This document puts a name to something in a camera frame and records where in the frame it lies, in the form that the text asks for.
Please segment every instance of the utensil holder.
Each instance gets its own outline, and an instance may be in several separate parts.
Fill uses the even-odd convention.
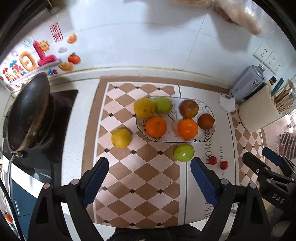
[[[265,86],[239,107],[239,117],[243,126],[254,132],[281,117],[270,97],[270,88]]]

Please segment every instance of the cabinet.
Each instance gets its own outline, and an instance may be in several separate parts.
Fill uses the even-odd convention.
[[[33,213],[37,199],[25,191],[14,180],[12,180],[12,197],[12,204],[17,216],[25,216]]]
[[[21,230],[25,238],[28,239],[30,220],[37,199],[25,191],[14,180],[12,180],[12,196],[12,204],[15,208]]]
[[[29,231],[31,216],[32,215],[29,214],[29,215],[17,217],[22,233],[26,239],[28,239],[28,231]]]

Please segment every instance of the diamond pattern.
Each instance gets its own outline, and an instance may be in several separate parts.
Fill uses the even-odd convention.
[[[245,164],[242,162],[242,156],[247,151],[251,152],[257,156],[261,161],[265,162],[264,157],[262,156],[263,141],[261,130],[257,132],[250,133],[242,125],[238,111],[231,113],[232,123],[235,128],[234,134],[237,142],[237,152],[238,152],[238,166],[239,166],[239,184],[247,186],[249,183],[259,184],[257,181],[257,175],[251,171]]]
[[[109,160],[109,172],[96,196],[97,223],[120,228],[163,228],[178,224],[180,166],[173,143],[152,142],[137,128],[133,103],[142,97],[171,96],[174,86],[112,83],[107,86],[99,120],[97,160]],[[124,128],[132,135],[116,149],[111,133]]]

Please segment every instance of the aerosol can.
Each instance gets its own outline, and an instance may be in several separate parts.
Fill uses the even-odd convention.
[[[264,71],[261,64],[248,67],[245,74],[229,91],[229,96],[234,97],[236,101],[242,100],[264,81]]]

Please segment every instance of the oval plate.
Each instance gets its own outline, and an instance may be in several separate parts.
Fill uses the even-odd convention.
[[[151,96],[149,98],[154,99],[156,97],[162,97],[162,96]],[[178,121],[182,120],[182,116],[179,112],[179,105],[182,101],[187,100],[186,98],[179,98],[179,97],[168,97],[171,100],[172,103],[172,109],[169,114],[163,114],[163,115],[158,115],[154,113],[154,116],[161,116],[163,117],[167,124],[168,124],[168,130],[165,133],[164,136],[161,138],[157,139],[154,137],[151,137],[147,134],[145,126],[146,126],[146,120],[143,120],[139,117],[136,118],[136,123],[138,129],[151,141],[154,142],[207,142],[212,135],[215,132],[215,118],[214,118],[214,125],[210,130],[203,130],[200,127],[198,127],[198,134],[195,138],[191,140],[184,140],[182,137],[180,137],[177,133],[177,126],[178,126]],[[208,113],[212,117],[214,117],[213,112],[207,107],[207,105],[200,100],[194,100],[198,106],[199,106],[199,111],[197,116],[193,118],[194,121],[197,121],[200,115]]]

